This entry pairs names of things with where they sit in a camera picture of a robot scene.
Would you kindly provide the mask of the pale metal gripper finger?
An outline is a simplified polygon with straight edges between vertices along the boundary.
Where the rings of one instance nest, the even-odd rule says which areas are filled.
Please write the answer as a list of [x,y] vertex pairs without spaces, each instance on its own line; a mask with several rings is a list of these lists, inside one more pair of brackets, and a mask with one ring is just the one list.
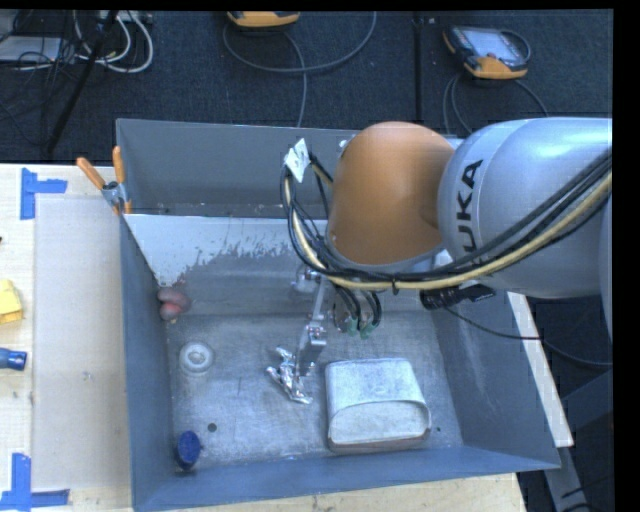
[[306,376],[311,365],[311,334],[309,326],[305,326],[296,352],[296,368],[299,376]]
[[323,327],[309,328],[307,343],[307,361],[314,366],[327,345],[326,330]]

